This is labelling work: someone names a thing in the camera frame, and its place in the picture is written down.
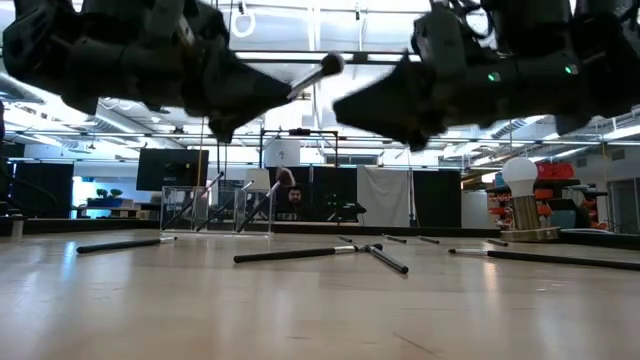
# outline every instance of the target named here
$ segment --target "lamp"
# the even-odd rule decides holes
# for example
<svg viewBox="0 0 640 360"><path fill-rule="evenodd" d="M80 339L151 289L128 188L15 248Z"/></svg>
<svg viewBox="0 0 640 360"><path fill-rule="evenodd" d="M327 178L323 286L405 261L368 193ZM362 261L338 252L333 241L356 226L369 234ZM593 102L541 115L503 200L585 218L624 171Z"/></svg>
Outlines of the lamp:
<svg viewBox="0 0 640 360"><path fill-rule="evenodd" d="M533 196L533 185L537 178L538 167L527 158L513 158L502 167L502 179L514 198Z"/></svg>
<svg viewBox="0 0 640 360"><path fill-rule="evenodd" d="M537 178L538 167L525 157L513 158L502 167L502 179L511 190L515 224L515 230L502 232L502 240L544 242L558 238L558 228L540 228L538 204L533 191Z"/></svg>

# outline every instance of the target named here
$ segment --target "ceiling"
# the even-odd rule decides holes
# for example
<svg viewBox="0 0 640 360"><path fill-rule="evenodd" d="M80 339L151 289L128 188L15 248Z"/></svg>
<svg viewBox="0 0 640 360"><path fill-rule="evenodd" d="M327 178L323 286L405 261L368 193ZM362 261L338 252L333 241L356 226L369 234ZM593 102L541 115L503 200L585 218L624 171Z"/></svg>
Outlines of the ceiling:
<svg viewBox="0 0 640 360"><path fill-rule="evenodd" d="M74 1L77 9L81 3ZM225 22L232 30L230 47L241 58L262 59L274 56L266 53L269 51L288 52L277 54L280 63L248 61L251 66L286 81L299 78L312 66L288 59L309 56L310 51L385 52L397 54L395 57L399 58L399 54L409 46L413 21L429 9L426 0L250 0L243 2L246 5L245 15L240 15L240 1L212 3L223 12ZM484 32L487 22L480 15L471 16L469 22L476 31ZM0 0L0 26L8 26L13 16L13 2ZM375 81L391 69L390 65L347 65L341 75L308 89L309 94L314 91L317 94L317 113L314 113L311 100L300 100L274 109L238 129L237 139L231 145L242 148L256 146L261 126L285 130L304 127L337 130L347 136L341 146L345 153L383 152L387 148L401 151L403 146L400 144L337 124L331 110L333 101ZM7 124L7 138L16 142L99 152L89 149L89 145L93 145L97 149L108 149L100 155L107 158L135 158L143 146L189 148L199 147L202 143L204 148L208 148L216 145L215 139L207 137L209 130L202 126L203 119L188 117L181 109L168 108L163 113L154 113L139 103L103 99L97 116L93 118L66 107L57 96L20 84L6 74L0 78L0 91L16 99L10 108ZM636 121L633 113L616 122L613 119L594 119L589 127L562 138L555 134L553 124L552 117L536 117L501 121L489 129L475 126L453 128L443 134L443 139L432 142L424 154L407 155L406 161L403 156L396 163L420 164L425 161L431 164L433 159L426 160L430 157L436 158L436 163L443 166L486 167L499 166L514 154L548 158L585 147L585 141L597 143L602 134L611 133L614 128L632 128ZM176 129L186 135L174 134ZM24 136L15 131L25 131ZM547 143L532 144L534 140ZM304 146L316 148L321 143L309 141ZM232 155L232 161L242 162L244 153L235 151L229 155Z"/></svg>

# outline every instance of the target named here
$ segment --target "lamp base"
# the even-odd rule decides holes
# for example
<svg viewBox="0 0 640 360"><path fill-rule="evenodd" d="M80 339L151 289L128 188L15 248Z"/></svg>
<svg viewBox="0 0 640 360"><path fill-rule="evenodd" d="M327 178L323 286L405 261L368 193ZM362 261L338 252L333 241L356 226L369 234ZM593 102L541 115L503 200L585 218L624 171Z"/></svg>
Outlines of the lamp base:
<svg viewBox="0 0 640 360"><path fill-rule="evenodd" d="M533 230L505 230L500 233L500 239L507 242L548 243L559 238L559 227Z"/></svg>

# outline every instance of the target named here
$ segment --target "desk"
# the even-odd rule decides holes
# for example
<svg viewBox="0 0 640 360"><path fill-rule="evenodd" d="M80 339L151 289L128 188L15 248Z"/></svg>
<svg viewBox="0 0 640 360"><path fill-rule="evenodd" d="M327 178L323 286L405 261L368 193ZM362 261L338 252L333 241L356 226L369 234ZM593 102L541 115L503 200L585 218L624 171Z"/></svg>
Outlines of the desk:
<svg viewBox="0 0 640 360"><path fill-rule="evenodd" d="M481 239L438 246L352 236L356 245L383 242L409 267L406 277L369 254L233 263L237 254L343 246L335 235L194 235L74 254L157 235L0 244L2 359L640 359L637 272L446 254L493 248ZM509 251L638 261L635 252L577 245Z"/></svg>
<svg viewBox="0 0 640 360"><path fill-rule="evenodd" d="M109 210L111 211L111 216L113 217L138 217L138 212L140 209L131 209L131 208L111 208L111 207L100 207L100 206L79 206L74 207L73 210L76 211L77 217L87 216L87 210Z"/></svg>

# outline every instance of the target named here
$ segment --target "black partition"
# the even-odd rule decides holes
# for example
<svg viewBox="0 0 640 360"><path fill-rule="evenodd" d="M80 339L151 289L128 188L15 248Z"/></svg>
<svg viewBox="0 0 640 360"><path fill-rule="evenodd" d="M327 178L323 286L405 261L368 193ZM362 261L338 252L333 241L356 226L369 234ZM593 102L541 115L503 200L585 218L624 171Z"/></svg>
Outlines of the black partition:
<svg viewBox="0 0 640 360"><path fill-rule="evenodd" d="M458 171L414 171L416 216L420 227L462 227L462 194Z"/></svg>
<svg viewBox="0 0 640 360"><path fill-rule="evenodd" d="M275 183L275 167L267 168L272 184ZM305 206L309 208L309 221L327 221L340 204L356 203L358 196L357 170L330 166L289 167L301 188ZM276 194L277 203L288 201L288 190Z"/></svg>
<svg viewBox="0 0 640 360"><path fill-rule="evenodd" d="M30 217L49 219L68 219L71 214L73 196L73 164L19 163L16 165L15 178L28 182L55 197L57 204L51 207L51 201L41 192L14 182L11 186L11 198L25 207L37 211L24 211Z"/></svg>

